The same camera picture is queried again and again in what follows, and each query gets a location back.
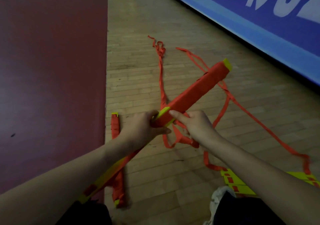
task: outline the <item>banner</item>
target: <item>banner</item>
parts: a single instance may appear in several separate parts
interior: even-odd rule
[[[320,85],[320,0],[182,0]]]

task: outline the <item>black pants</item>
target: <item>black pants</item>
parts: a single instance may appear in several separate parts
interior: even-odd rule
[[[57,225],[112,225],[107,207],[96,201],[75,202]],[[214,225],[284,225],[285,223],[261,200],[252,197],[234,198],[226,192],[221,199]]]

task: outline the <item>sneaker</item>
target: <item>sneaker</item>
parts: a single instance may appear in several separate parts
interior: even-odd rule
[[[211,211],[211,218],[209,221],[205,221],[203,225],[213,225],[214,223],[214,215],[217,211],[218,205],[223,197],[223,195],[229,192],[233,197],[236,197],[235,192],[229,186],[221,186],[219,187],[211,196],[210,202],[210,211]]]

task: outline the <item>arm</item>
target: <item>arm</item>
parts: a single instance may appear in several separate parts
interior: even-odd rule
[[[136,114],[102,147],[0,195],[0,224],[55,224],[78,196],[111,165],[170,132],[150,127],[150,111]]]
[[[211,154],[225,162],[287,224],[318,224],[320,190],[256,158],[218,134],[202,111],[170,114]]]

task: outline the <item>floor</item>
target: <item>floor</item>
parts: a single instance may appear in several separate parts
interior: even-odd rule
[[[189,49],[212,66],[228,58],[227,83],[236,99],[284,142],[309,154],[320,178],[320,98],[269,62],[196,15],[176,0],[109,0],[106,124],[112,112],[121,123],[134,113],[160,107],[158,56],[148,35],[163,41],[164,84],[169,99],[178,96],[202,72],[175,47]],[[225,100],[215,87],[192,110],[214,120]],[[302,171],[290,155],[234,104],[217,126],[224,137],[285,171]],[[111,139],[106,126],[106,141]],[[218,159],[212,162],[222,164]],[[127,167],[130,208],[116,210],[106,189],[105,203],[118,224],[202,224],[210,217],[212,192],[223,185],[219,172],[207,169],[202,151],[184,144],[166,149],[162,138],[148,144]]]

